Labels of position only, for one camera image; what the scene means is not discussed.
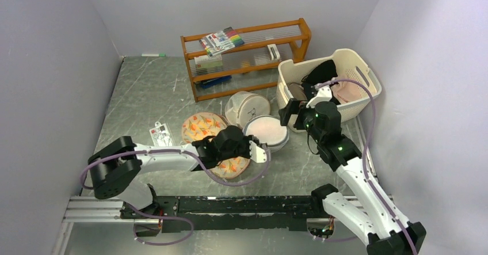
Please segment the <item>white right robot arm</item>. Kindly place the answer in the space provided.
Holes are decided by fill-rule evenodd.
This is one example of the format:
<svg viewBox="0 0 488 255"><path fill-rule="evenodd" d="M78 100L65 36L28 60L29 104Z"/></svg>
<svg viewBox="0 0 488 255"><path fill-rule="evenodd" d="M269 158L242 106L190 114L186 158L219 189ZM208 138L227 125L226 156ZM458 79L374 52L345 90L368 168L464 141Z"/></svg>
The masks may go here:
<svg viewBox="0 0 488 255"><path fill-rule="evenodd" d="M362 209L357 208L327 184L312 192L312 213L339 220L363 242L368 254L418 254L426 237L424 226L411 222L373 178L364 163L365 155L342 133L336 104L321 101L309 108L305 101L292 98L279 109L281 125L287 125L293 115L297 116L293 127L305 131L315 142L322 161L362 205Z"/></svg>

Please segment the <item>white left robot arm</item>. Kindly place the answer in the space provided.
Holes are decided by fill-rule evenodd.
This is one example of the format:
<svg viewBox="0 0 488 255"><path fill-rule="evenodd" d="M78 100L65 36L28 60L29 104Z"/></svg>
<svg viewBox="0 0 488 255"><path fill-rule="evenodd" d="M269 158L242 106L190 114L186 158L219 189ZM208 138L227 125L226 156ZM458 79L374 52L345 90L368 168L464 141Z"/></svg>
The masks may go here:
<svg viewBox="0 0 488 255"><path fill-rule="evenodd" d="M182 146L146 146L122 136L90 157L84 174L90 175L96 198L118 197L143 217L152 218L159 211L159 201L152 187L135 180L137 175L164 170L210 174L218 164L238 157L258 163L268 159L258 139L234 125Z"/></svg>

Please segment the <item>white mesh laundry bag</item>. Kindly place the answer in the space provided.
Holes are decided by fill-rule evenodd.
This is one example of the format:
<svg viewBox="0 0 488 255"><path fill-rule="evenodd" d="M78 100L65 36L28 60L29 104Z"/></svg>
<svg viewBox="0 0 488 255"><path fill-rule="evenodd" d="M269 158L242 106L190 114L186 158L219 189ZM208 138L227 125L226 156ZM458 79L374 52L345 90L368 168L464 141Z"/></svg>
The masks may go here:
<svg viewBox="0 0 488 255"><path fill-rule="evenodd" d="M273 153L281 150L289 140L289 131L280 124L280 120L262 115L251 119L243 128L246 136L253 135L260 143L265 143Z"/></svg>

